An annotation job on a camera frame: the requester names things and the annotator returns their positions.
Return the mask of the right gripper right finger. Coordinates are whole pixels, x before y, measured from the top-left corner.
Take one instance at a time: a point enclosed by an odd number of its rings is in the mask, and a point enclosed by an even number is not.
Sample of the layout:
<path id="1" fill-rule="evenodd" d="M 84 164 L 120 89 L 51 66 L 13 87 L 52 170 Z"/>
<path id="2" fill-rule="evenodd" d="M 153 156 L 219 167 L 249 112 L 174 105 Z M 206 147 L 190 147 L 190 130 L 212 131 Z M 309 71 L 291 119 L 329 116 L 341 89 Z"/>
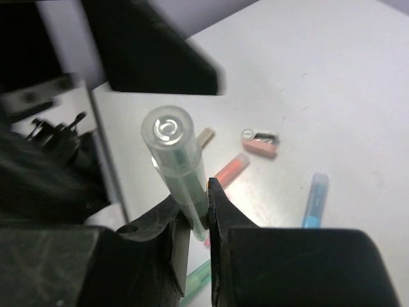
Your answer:
<path id="1" fill-rule="evenodd" d="M 213 306 L 398 306 L 360 230 L 265 228 L 208 181 Z"/>

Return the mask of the green pen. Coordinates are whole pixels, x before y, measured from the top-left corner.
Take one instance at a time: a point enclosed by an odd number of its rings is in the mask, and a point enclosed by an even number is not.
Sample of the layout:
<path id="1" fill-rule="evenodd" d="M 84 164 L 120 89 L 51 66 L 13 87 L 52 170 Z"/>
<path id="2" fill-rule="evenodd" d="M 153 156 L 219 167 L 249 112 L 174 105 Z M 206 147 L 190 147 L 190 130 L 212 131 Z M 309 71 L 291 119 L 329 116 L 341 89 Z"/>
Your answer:
<path id="1" fill-rule="evenodd" d="M 208 236 L 208 192 L 202 149 L 186 110 L 161 106 L 143 119 L 141 135 L 158 172 L 195 237 Z"/>

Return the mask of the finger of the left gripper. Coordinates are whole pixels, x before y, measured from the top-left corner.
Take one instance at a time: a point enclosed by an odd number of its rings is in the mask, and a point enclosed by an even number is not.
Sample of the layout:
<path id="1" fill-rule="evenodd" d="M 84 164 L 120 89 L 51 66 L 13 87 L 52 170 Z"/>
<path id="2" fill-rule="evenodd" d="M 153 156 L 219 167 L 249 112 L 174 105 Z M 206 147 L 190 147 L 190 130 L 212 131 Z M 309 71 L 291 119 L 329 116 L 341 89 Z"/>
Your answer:
<path id="1" fill-rule="evenodd" d="M 218 95 L 217 69 L 147 1 L 82 1 L 114 91 Z"/>

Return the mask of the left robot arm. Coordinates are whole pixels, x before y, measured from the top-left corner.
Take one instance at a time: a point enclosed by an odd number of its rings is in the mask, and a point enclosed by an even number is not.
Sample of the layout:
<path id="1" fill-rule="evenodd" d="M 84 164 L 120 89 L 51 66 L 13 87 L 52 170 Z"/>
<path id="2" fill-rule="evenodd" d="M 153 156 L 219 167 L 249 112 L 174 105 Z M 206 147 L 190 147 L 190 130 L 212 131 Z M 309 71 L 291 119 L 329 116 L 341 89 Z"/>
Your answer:
<path id="1" fill-rule="evenodd" d="M 81 3 L 114 91 L 216 95 L 217 70 L 146 1 Z M 12 125 L 73 88 L 35 1 L 1 2 L 1 211 L 81 224 L 107 205 L 99 168 L 71 126 L 36 120 L 25 138 Z"/>

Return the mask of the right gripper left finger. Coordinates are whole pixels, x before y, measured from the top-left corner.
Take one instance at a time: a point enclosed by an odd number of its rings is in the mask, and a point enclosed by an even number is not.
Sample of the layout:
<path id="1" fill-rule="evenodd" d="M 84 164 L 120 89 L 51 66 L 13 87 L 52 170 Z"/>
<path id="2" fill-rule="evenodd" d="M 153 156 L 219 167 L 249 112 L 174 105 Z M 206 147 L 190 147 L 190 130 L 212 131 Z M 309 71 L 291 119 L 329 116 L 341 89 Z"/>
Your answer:
<path id="1" fill-rule="evenodd" d="M 190 229 L 172 197 L 118 230 L 1 215 L 2 306 L 178 306 Z"/>

